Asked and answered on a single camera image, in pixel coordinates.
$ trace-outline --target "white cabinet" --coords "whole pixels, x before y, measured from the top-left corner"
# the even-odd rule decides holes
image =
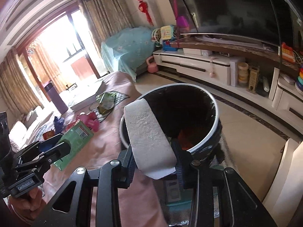
[[[303,134],[303,95],[294,85],[279,78],[272,107],[279,116]]]
[[[222,55],[190,55],[182,51],[156,51],[155,61],[160,66],[174,68],[179,73],[192,76],[204,81],[211,80],[230,85],[230,58]]]

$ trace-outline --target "pink bedsheet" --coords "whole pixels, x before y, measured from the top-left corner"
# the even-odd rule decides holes
[[[140,93],[136,90],[131,77],[123,72],[114,72],[104,78],[106,91],[118,91],[130,98],[119,103],[112,113],[100,124],[100,129],[72,162],[61,172],[57,167],[44,175],[44,199],[48,202],[64,181],[80,166],[88,170],[99,168],[110,160],[116,159],[121,151],[119,123],[124,106],[136,100]],[[77,114],[69,112],[72,120]],[[96,190],[93,194],[91,226],[95,226]],[[136,171],[128,189],[119,189],[120,216],[123,227],[162,227],[167,226],[161,211],[157,193],[152,180]]]

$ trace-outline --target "jar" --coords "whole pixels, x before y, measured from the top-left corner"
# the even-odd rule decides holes
[[[248,83],[248,64],[245,62],[238,63],[238,83],[239,86],[246,87]]]

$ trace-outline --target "white chair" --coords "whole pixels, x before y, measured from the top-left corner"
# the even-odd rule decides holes
[[[286,227],[303,195],[303,142],[285,144],[278,172],[263,205],[278,227]]]

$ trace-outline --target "plastic container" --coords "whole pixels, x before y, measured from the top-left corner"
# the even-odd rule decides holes
[[[61,114],[66,113],[69,108],[66,106],[66,104],[64,103],[64,101],[59,96],[56,88],[53,85],[53,82],[49,82],[49,84],[46,85],[44,87],[44,89],[46,90],[48,96],[50,97],[50,99],[52,100],[53,104],[58,109],[58,111]]]
[[[222,126],[219,109],[213,96],[205,89],[186,83],[161,86],[142,95],[151,107],[164,134],[178,138],[185,134],[192,144],[187,149],[195,159],[202,159],[219,144]],[[122,116],[120,122],[122,144],[128,148],[129,137]]]
[[[238,84],[242,87],[247,86],[248,83],[248,64],[245,62],[238,63]]]

